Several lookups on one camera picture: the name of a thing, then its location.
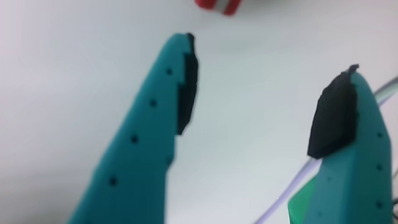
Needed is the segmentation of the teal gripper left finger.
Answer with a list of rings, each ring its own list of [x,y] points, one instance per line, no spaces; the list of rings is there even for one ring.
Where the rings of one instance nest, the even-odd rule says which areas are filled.
[[[71,224],[163,224],[175,137],[190,122],[198,82],[192,34],[166,42],[100,160]]]

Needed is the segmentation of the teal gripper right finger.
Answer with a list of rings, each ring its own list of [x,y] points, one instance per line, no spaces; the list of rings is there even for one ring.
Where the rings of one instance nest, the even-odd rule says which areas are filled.
[[[358,67],[341,72],[318,100],[307,154],[322,163],[304,223],[393,222],[391,141]]]

